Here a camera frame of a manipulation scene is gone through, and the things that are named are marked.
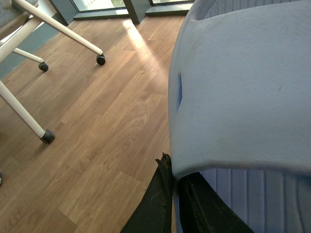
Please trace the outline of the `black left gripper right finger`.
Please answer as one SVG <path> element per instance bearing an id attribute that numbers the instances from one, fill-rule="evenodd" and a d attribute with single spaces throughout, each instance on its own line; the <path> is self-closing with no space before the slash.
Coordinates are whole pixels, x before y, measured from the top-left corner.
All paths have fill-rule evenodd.
<path id="1" fill-rule="evenodd" d="M 178 182 L 179 219 L 184 233 L 252 233 L 201 173 Z"/>

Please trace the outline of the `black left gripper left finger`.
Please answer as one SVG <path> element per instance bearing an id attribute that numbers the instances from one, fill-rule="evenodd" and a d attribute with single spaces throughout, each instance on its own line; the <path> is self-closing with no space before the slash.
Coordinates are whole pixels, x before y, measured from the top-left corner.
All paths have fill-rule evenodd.
<path id="1" fill-rule="evenodd" d="M 173 175 L 172 162 L 163 153 L 156 159 L 156 171 L 146 192 L 132 213 L 122 233 L 170 233 L 172 231 Z"/>

